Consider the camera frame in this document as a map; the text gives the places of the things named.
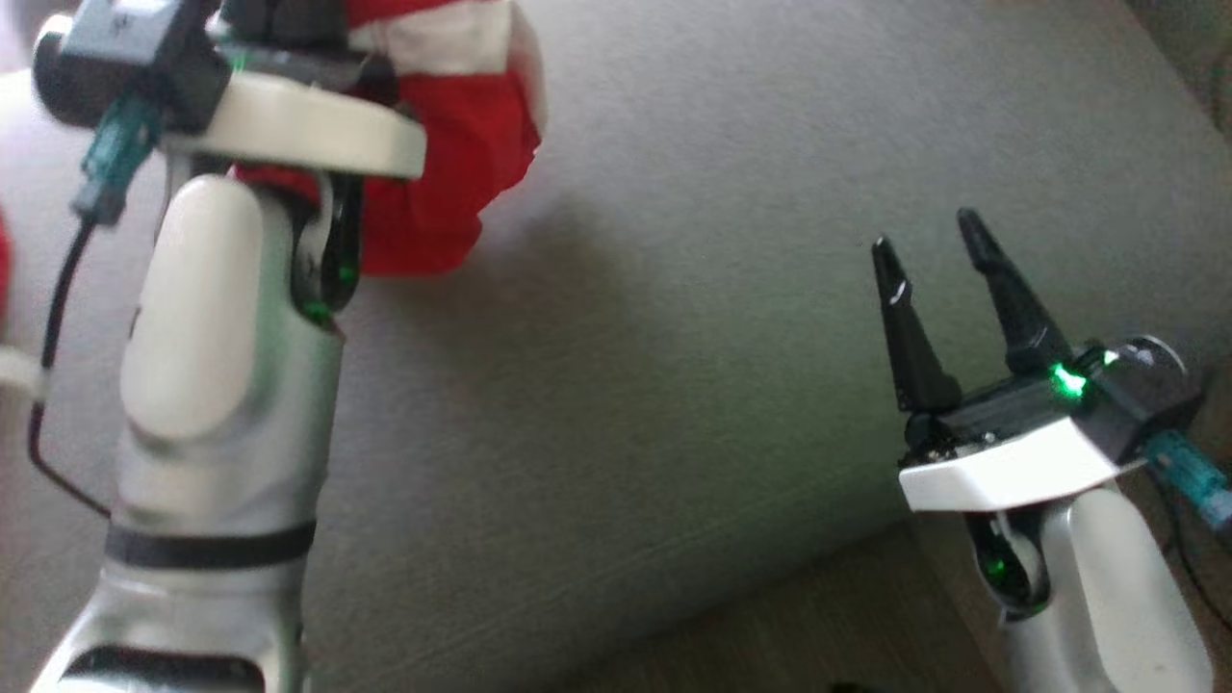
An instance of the white plastic housing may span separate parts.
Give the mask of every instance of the white plastic housing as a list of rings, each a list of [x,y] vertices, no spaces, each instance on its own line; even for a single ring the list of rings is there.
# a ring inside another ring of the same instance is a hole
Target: white plastic housing
[[[166,133],[170,152],[206,152],[307,169],[415,179],[424,128],[391,109],[297,81],[235,73],[214,120],[196,136]]]
[[[171,200],[120,377],[124,411],[143,433],[192,439],[244,402],[261,243],[260,205],[239,181],[200,176]]]
[[[898,474],[912,511],[992,512],[1063,498],[1125,471],[1064,418],[979,453]]]

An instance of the teal connector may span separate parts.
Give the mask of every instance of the teal connector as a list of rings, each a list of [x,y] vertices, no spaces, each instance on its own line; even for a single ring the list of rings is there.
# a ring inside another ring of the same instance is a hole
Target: teal connector
[[[1147,441],[1151,466],[1179,490],[1198,508],[1202,519],[1216,530],[1232,520],[1232,492],[1227,477],[1184,435],[1167,430]]]
[[[140,96],[122,96],[107,109],[81,160],[85,185],[73,211],[99,226],[115,226],[124,211],[128,186],[163,134],[163,115]]]

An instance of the gray couch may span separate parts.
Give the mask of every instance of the gray couch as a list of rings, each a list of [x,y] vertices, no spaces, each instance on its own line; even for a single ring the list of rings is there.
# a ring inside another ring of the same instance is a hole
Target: gray couch
[[[1115,0],[527,0],[552,128],[458,273],[366,281],[306,604],[329,689],[554,676],[902,517],[870,243],[972,387],[1003,345],[978,206],[1073,339],[1232,337],[1232,157]],[[36,349],[85,139],[0,80],[7,342]],[[52,459],[106,493],[160,195],[74,286]],[[0,689],[86,598],[103,527],[0,407]]]

